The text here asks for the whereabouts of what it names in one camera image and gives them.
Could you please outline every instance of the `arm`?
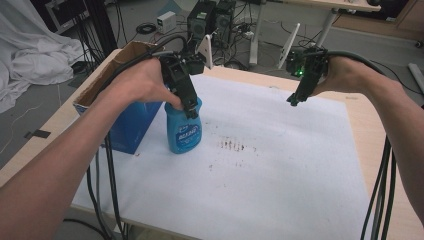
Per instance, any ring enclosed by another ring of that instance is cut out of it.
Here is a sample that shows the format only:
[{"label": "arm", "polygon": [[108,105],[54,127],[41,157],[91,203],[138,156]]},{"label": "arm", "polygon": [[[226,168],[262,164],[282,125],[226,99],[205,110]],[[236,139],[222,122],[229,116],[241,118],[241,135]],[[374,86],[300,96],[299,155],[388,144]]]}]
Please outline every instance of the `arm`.
[{"label": "arm", "polygon": [[130,103],[178,97],[163,85],[157,59],[120,74],[91,107],[0,189],[0,236],[51,239],[100,143]]},{"label": "arm", "polygon": [[330,60],[324,91],[364,94],[374,105],[396,155],[408,199],[424,225],[424,111],[393,81],[364,64],[341,57]]}]

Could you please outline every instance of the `power strip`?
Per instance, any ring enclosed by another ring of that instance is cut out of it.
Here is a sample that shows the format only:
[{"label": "power strip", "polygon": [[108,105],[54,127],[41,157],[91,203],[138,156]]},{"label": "power strip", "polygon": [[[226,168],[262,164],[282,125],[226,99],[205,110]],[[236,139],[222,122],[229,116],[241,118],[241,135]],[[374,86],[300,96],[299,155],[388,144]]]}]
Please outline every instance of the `power strip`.
[{"label": "power strip", "polygon": [[415,63],[409,63],[408,67],[409,71],[411,71],[412,73],[412,76],[414,76],[418,86],[421,88],[421,92],[424,93],[424,76],[420,68]]}]

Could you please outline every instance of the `bottle label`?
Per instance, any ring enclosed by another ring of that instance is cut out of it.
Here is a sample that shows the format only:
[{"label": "bottle label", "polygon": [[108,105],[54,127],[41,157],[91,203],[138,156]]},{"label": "bottle label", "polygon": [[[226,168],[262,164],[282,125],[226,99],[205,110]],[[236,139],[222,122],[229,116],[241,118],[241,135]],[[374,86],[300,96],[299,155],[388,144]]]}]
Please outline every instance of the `bottle label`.
[{"label": "bottle label", "polygon": [[187,124],[180,126],[175,135],[177,147],[180,149],[196,146],[200,140],[200,127],[197,124]]}]

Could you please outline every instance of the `white cloth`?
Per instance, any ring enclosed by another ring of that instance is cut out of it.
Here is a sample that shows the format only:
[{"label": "white cloth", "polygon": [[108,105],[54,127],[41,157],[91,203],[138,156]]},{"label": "white cloth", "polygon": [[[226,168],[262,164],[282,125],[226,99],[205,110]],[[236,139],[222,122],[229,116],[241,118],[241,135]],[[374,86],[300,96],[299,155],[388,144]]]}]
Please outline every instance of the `white cloth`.
[{"label": "white cloth", "polygon": [[1,0],[0,113],[31,84],[72,78],[70,66],[82,54],[80,41],[52,33],[30,0]]}]

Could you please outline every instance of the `blue box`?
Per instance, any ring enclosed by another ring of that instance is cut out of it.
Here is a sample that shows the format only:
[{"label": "blue box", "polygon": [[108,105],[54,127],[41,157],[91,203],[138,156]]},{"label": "blue box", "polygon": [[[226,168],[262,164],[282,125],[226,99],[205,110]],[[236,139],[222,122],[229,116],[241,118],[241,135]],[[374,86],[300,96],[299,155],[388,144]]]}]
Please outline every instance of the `blue box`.
[{"label": "blue box", "polygon": [[[100,86],[118,66],[143,54],[151,46],[142,42],[130,42],[112,61],[107,63],[106,67],[97,69],[90,76],[95,77],[93,82],[73,103],[77,112],[81,115],[90,107]],[[162,102],[134,102],[130,104],[119,115],[110,129],[112,149],[134,154],[161,105]]]}]

